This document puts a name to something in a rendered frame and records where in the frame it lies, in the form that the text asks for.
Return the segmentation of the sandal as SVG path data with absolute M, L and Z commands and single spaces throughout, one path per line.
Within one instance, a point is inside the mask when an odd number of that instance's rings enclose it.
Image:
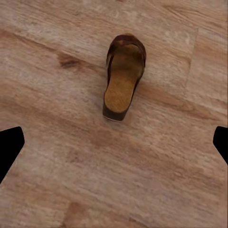
M 122 121 L 130 107 L 135 89 L 143 76 L 146 51 L 143 43 L 131 33 L 123 33 L 111 42 L 107 57 L 107 89 L 103 115 Z

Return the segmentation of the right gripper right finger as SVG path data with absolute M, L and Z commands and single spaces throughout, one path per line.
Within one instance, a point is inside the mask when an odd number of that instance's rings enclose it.
M 218 126 L 214 133 L 213 143 L 228 165 L 228 128 Z

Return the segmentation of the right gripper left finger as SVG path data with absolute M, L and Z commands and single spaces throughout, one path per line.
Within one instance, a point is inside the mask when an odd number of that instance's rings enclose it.
M 25 144 L 20 126 L 0 132 L 0 183 Z

